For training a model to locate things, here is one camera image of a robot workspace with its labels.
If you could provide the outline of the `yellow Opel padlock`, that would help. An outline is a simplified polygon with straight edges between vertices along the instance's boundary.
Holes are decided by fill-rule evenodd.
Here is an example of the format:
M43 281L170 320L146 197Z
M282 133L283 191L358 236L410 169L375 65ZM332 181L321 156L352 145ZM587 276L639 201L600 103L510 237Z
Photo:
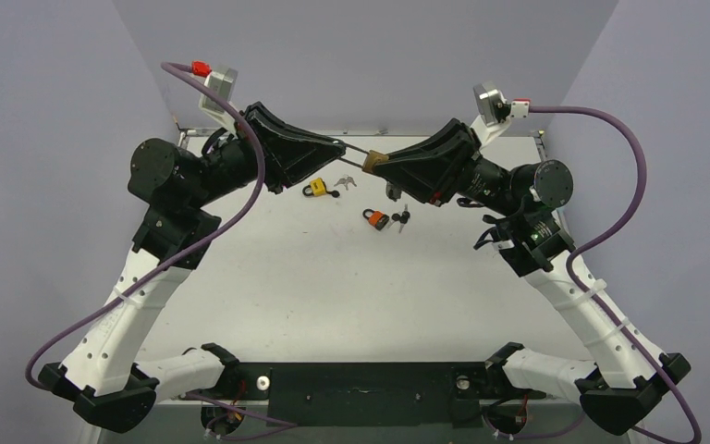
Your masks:
M331 196L333 198L339 198L340 192L336 190L329 189L322 178L313 179L302 189L302 194L304 197L321 197L321 196Z

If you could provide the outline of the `silver key bunch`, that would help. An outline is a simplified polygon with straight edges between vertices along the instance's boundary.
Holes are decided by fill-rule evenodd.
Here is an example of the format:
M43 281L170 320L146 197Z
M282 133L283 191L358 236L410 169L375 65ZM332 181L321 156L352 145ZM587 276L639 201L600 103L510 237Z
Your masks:
M345 191L349 191L351 188L357 188L358 185L352 176L343 175L336 181L334 187L340 187L343 188Z

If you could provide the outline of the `black-headed silver spare key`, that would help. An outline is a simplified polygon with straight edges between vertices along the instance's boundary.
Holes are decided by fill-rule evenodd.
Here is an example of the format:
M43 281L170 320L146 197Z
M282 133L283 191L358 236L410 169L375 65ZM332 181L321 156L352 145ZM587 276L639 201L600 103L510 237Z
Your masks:
M408 220L406 217L401 218L401 219L398 221L398 223L399 223L398 233L401 233L401 232L403 231L403 229L404 229L404 227L406 226L406 224L408 223L408 221L409 221L409 220Z

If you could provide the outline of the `brass long-shackle padlock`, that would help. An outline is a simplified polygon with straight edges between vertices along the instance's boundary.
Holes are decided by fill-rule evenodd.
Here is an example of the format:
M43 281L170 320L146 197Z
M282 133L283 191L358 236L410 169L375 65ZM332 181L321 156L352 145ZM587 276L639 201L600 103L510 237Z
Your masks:
M354 160L350 160L346 157L345 154L339 157L338 161L343 162L349 166L356 167L360 171L367 174L373 175L374 168L376 166L386 163L390 159L390 156L388 154L379 153L375 150L365 150L361 147L352 145L347 142L343 142L341 140L337 140L336 144L338 146L343 147L346 152L354 151L356 153L363 154L364 159L361 162L355 162Z

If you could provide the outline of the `orange Opel padlock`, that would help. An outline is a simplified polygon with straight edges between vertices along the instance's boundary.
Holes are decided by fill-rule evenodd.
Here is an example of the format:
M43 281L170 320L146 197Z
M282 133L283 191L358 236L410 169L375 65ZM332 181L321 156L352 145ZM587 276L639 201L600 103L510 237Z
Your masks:
M377 231L383 230L391 222L391 216L370 208L364 209L361 215Z

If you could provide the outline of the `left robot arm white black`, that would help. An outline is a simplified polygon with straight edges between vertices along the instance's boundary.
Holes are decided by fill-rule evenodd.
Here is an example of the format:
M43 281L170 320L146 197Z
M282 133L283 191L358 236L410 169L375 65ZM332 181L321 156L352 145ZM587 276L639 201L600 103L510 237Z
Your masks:
M38 375L91 425L125 433L160 401L206 389L226 398L238 388L239 361L217 344L160 361L139 361L139 350L170 297L200 264L205 238L223 224L206 211L208 204L252 183L280 193L346 152L341 141L290 126L261 103L242 115L261 154L242 129L221 128L199 154L151 138L131 157L128 189L148 209L125 266L78 346Z

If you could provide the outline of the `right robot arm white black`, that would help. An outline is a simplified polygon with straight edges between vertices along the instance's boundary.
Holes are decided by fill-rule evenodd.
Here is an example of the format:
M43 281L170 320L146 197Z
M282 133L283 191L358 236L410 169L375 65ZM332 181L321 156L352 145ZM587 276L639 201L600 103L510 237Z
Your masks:
M452 120L428 139L389 153L369 152L363 170L397 193L439 206L457 198L481 206L491 245L541 293L589 352L586 361L550 356L509 343L486 363L485 385L497 395L542 392L579 405L613 435L638 431L642 420L690 372L689 362L647 338L592 276L555 212L573 191L568 168L545 160L505 168L484 156L509 121Z

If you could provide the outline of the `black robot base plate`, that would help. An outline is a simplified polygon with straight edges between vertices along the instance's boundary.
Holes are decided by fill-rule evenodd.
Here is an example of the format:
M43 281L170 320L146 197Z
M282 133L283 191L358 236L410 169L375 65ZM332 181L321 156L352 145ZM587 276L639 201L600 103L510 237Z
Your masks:
M306 427L477 427L486 405L528 392L482 362L406 362L241 363L204 393L264 401L269 417Z

